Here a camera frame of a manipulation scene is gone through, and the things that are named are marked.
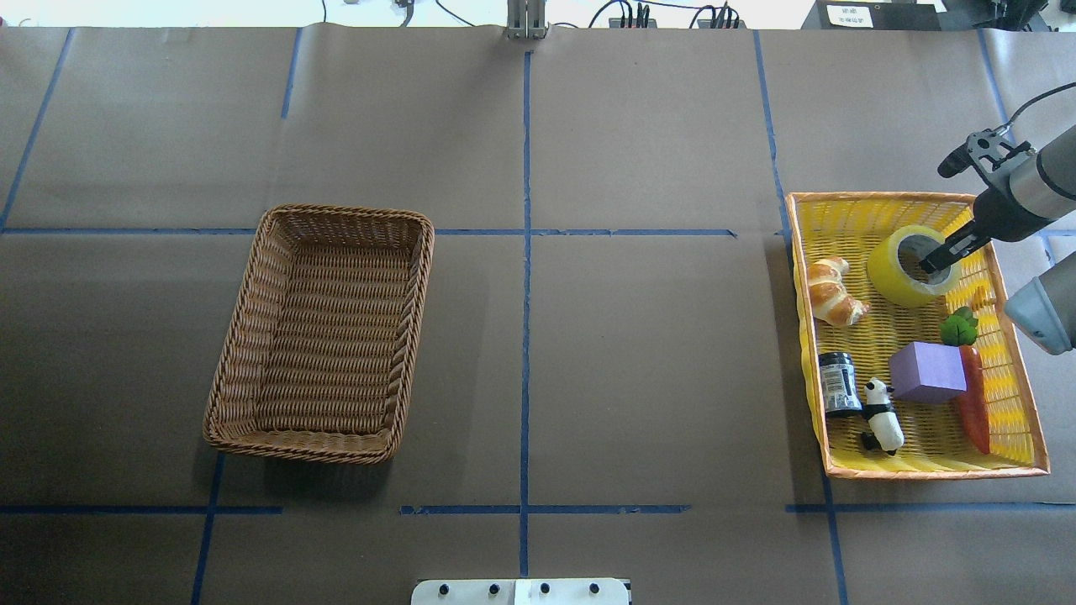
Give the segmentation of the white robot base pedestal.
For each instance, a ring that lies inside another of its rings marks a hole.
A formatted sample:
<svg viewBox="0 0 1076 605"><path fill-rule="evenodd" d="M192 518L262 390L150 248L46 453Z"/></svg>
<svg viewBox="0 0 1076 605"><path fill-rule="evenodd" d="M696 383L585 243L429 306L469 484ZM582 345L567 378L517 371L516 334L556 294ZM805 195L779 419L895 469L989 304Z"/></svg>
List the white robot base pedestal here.
<svg viewBox="0 0 1076 605"><path fill-rule="evenodd" d="M631 604L631 581L614 577L427 579L411 604Z"/></svg>

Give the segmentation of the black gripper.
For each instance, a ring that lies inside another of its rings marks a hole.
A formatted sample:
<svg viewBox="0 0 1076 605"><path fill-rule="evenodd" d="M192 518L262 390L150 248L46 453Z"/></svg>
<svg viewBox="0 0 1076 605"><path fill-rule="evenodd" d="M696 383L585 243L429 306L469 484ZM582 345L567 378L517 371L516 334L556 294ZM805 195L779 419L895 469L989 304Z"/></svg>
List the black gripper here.
<svg viewBox="0 0 1076 605"><path fill-rule="evenodd" d="M934 251L919 261L926 273L942 273L959 261L964 261L989 240L1019 242L1052 223L1027 211L1011 196L999 189L987 189L973 203L973 221L949 234Z"/></svg>

